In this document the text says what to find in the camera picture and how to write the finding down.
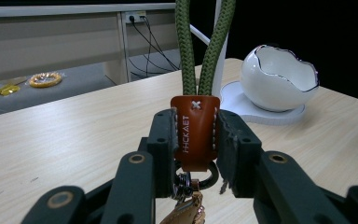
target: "green rope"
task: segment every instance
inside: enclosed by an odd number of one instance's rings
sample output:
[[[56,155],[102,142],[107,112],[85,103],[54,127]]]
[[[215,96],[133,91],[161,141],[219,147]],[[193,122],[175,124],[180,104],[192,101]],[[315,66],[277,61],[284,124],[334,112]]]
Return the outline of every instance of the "green rope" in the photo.
[[[197,94],[193,44],[190,31],[190,0],[176,0],[175,19],[182,60],[183,95]],[[213,76],[235,11],[235,0],[223,0],[217,23],[205,51],[198,95],[212,95]]]
[[[177,0],[175,8],[176,32],[179,40],[179,51],[182,62],[183,95],[196,95],[196,71],[193,43],[190,31],[190,0]]]

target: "white plate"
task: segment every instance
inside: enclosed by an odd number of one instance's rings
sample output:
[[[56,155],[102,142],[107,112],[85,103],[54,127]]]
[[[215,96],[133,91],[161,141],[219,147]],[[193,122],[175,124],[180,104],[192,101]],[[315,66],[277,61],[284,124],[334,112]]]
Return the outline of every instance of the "white plate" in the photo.
[[[267,125],[288,125],[300,121],[305,114],[305,106],[284,112],[271,112],[255,106],[243,93],[239,81],[228,83],[221,90],[221,109],[238,114],[245,122]]]

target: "floor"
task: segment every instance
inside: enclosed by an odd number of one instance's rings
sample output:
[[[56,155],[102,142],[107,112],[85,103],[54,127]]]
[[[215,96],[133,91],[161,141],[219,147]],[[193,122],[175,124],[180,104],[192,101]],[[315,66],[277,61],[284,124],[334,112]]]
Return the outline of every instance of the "floor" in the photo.
[[[138,55],[130,57],[130,62],[131,81],[159,76],[180,68],[179,50]],[[103,73],[103,63],[88,64],[57,72],[62,74],[62,82],[56,86],[43,89],[33,88],[25,81],[19,84],[19,91],[7,96],[0,95],[0,114],[115,86],[115,83]]]

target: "keychain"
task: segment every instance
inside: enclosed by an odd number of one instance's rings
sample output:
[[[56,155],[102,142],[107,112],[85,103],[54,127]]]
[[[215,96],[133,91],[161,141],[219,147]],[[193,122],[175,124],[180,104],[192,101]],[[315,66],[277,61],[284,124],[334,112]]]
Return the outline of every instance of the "keychain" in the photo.
[[[176,110],[175,128],[179,148],[174,154],[176,171],[182,168],[175,181],[173,198],[178,201],[162,224],[204,223],[201,189],[207,189],[218,179],[219,173],[213,160],[217,158],[217,113],[220,99],[212,95],[213,76],[221,49],[227,37],[235,11],[235,0],[223,0],[217,23],[205,51],[197,87],[193,45],[190,32],[190,0],[176,0],[175,24],[182,62],[183,95],[171,100]],[[190,172],[212,175],[204,180],[191,179]]]

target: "light wood tabletop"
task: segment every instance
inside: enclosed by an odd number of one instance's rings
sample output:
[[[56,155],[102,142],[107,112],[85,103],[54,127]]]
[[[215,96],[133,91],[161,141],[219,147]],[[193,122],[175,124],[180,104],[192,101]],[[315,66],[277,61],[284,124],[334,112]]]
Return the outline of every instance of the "light wood tabletop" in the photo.
[[[223,85],[239,80],[241,64],[226,59]],[[181,94],[177,71],[0,115],[0,223],[20,223],[51,189],[89,192],[114,178],[121,157],[148,136],[153,116]],[[289,154],[317,185],[345,196],[358,185],[358,99],[321,87],[306,107],[295,124],[248,125],[264,150]],[[221,184],[202,192],[206,223],[257,223],[253,200],[230,190],[220,195]],[[156,223],[174,205],[156,199]]]

